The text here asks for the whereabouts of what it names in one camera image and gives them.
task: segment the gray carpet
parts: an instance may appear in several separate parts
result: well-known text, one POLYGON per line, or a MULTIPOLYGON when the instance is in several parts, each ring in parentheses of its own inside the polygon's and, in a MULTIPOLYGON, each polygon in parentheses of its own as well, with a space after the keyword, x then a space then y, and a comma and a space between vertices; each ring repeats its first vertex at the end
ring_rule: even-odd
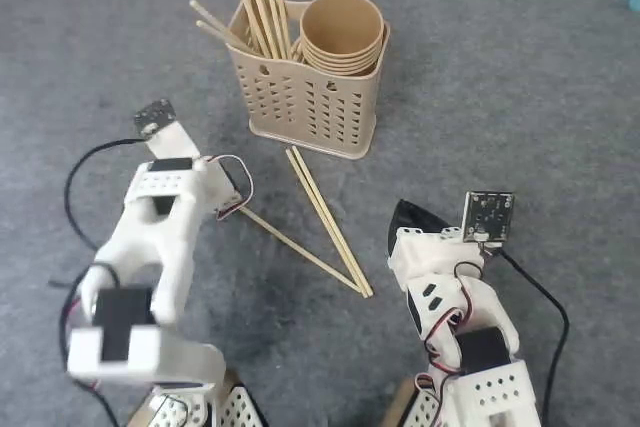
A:
MULTIPOLYGON (((212 342, 273 426, 381 420, 425 365, 386 268, 399 198, 459 221, 468 189, 518 194, 512 255, 565 303, 573 330, 554 427, 640 425, 640 16, 623 0, 374 0, 392 25, 370 153, 305 158, 376 296, 363 300, 242 216, 202 228, 181 329, 212 342)), ((90 252, 62 186, 90 147, 131 136, 169 97, 205 152, 243 156, 252 208, 328 262, 339 258, 284 145, 253 136, 224 47, 188 0, 0 0, 2 425, 107 425, 61 371, 56 318, 90 252)), ((237 0, 201 0, 229 19, 237 0)), ((141 146, 101 154, 73 191, 82 226, 111 232, 141 146)), ((538 398, 560 320, 496 261, 488 279, 519 329, 538 398)), ((141 388, 105 386, 124 423, 141 388)))

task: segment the robotic arm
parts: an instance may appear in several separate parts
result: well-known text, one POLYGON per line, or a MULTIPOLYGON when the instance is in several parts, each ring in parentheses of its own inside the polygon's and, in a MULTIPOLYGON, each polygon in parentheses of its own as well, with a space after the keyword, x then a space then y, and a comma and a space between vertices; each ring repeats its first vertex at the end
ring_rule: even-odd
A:
POLYGON ((427 351, 430 384, 404 426, 540 427, 526 364, 516 357, 518 332, 482 280, 486 253, 507 238, 513 200, 468 193, 462 228, 405 201, 396 208, 388 263, 427 351))
POLYGON ((173 414, 175 426, 216 426, 224 356, 213 345, 181 338, 175 326, 205 215, 220 216, 242 198, 221 165, 200 155, 168 101, 151 104, 135 120, 156 160, 138 167, 113 235, 80 286, 91 326, 71 331, 67 369, 79 380, 153 384, 158 397, 171 394, 171 404, 184 407, 173 414), (155 288, 131 285, 150 264, 162 269, 155 288))

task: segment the circuit board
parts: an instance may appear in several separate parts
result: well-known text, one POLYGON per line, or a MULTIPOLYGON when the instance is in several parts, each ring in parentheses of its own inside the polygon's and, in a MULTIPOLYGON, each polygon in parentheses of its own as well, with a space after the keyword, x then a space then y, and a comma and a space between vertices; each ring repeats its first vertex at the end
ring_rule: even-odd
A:
POLYGON ((467 192, 462 218, 464 242, 505 242, 513 214, 513 192, 467 192))

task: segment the beige plastic basket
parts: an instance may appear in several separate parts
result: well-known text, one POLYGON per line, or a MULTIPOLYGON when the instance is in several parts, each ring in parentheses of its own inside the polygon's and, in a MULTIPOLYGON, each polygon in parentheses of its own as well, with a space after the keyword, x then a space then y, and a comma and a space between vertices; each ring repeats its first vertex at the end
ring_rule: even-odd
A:
MULTIPOLYGON (((299 20, 309 5, 285 3, 293 20, 299 20)), ((251 45, 242 4, 229 28, 251 45)), ((325 74, 298 62, 265 59, 229 46, 249 110, 251 131, 347 159, 363 157, 376 125, 376 98, 389 25, 384 35, 378 62, 358 77, 325 74)))

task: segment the black cable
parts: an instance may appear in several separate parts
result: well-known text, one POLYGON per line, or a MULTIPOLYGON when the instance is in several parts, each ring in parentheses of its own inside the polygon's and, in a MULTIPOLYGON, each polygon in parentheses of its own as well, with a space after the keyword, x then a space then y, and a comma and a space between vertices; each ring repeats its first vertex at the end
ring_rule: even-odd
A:
POLYGON ((73 216, 73 212, 71 211, 70 197, 71 197, 71 184, 73 183, 73 178, 75 177, 80 167, 82 167, 82 164, 84 164, 94 154, 97 154, 98 152, 101 152, 103 150, 108 150, 118 145, 137 144, 139 142, 144 142, 144 140, 143 139, 121 139, 121 140, 114 140, 112 142, 107 142, 106 144, 98 145, 93 149, 89 150, 82 157, 80 157, 80 160, 78 160, 75 163, 75 165, 71 168, 69 175, 67 175, 67 180, 64 184, 64 213, 66 214, 67 220, 69 221, 69 225, 71 225, 71 228, 73 229, 73 231, 77 234, 80 240, 94 252, 98 250, 98 246, 96 245, 95 242, 93 242, 89 238, 89 236, 87 236, 87 234, 83 232, 83 230, 78 225, 78 222, 76 221, 75 217, 73 216))
POLYGON ((538 282, 526 270, 524 270, 513 257, 511 257, 502 249, 499 249, 498 253, 502 255, 502 257, 507 262, 509 262, 509 264, 511 264, 516 272, 522 275, 531 285, 538 289, 538 291, 542 295, 544 295, 549 300, 549 302, 551 302, 555 306, 556 309, 558 309, 558 312, 560 312, 560 315, 562 316, 562 335, 560 336, 560 340, 558 341, 556 350, 553 353, 551 365, 549 366, 549 373, 547 374, 547 385, 544 392, 544 400, 542 402, 542 425, 544 425, 545 427, 549 427, 549 404, 551 402, 551 392, 553 391, 553 382, 555 381, 558 362, 560 362, 562 350, 567 343, 567 337, 569 337, 569 328, 571 327, 571 323, 569 322, 569 315, 567 314, 564 306, 553 295, 551 295, 551 293, 549 293, 549 291, 545 289, 542 284, 540 284, 540 282, 538 282))
MULTIPOLYGON (((115 140, 115 141, 112 141, 112 142, 107 142, 106 144, 98 145, 98 146, 94 147, 93 149, 89 150, 88 152, 86 152, 82 157, 80 157, 80 160, 78 160, 75 163, 75 165, 71 168, 71 170, 69 171, 69 174, 67 175, 67 180, 66 180, 66 182, 64 184, 64 212, 65 212, 65 215, 67 216, 67 220, 69 221, 69 225, 71 225, 71 228, 78 235, 80 240, 89 249, 93 250, 94 252, 98 250, 98 246, 83 232, 83 230, 78 225, 78 222, 76 221, 75 217, 73 216, 73 212, 71 210, 71 198, 70 197, 71 197, 71 185, 73 183, 73 178, 75 177, 76 173, 78 172, 78 170, 80 169, 82 164, 84 164, 94 154, 96 154, 98 152, 101 152, 103 150, 110 149, 112 147, 116 147, 118 145, 137 144, 139 142, 144 142, 144 140, 142 140, 142 139, 121 139, 121 140, 115 140)), ((80 272, 78 274, 78 276, 71 283, 71 285, 69 287, 69 290, 68 290, 68 293, 67 293, 67 297, 65 298, 64 304, 62 304, 62 309, 60 310, 60 317, 58 318, 58 347, 60 349, 60 360, 62 361, 62 369, 65 372, 67 370, 67 359, 69 357, 69 349, 67 347, 67 338, 66 338, 67 317, 69 315, 69 310, 71 309, 71 303, 73 302, 73 299, 74 299, 74 297, 76 295, 76 290, 78 289, 78 286, 82 282, 82 279, 84 279, 84 276, 89 271, 89 268, 92 267, 93 265, 100 265, 102 267, 105 267, 107 270, 109 270, 111 275, 114 277, 114 282, 116 283, 116 285, 119 285, 118 278, 115 275, 115 273, 113 271, 113 268, 111 266, 109 266, 109 265, 99 264, 99 263, 98 264, 92 264, 89 267, 85 268, 82 272, 80 272)), ((86 392, 86 393, 90 394, 91 396, 93 396, 93 398, 96 399, 100 403, 100 405, 102 405, 102 408, 104 409, 105 413, 107 414, 107 417, 109 418, 109 421, 110 421, 111 425, 113 427, 119 427, 118 419, 116 418, 116 415, 113 412, 113 409, 109 405, 109 402, 107 402, 107 399, 105 399, 104 396, 102 394, 100 394, 100 392, 97 392, 96 390, 94 390, 94 388, 92 386, 90 386, 88 384, 85 384, 84 382, 80 382, 79 380, 71 379, 71 382, 76 387, 78 387, 80 390, 82 390, 83 392, 86 392)))

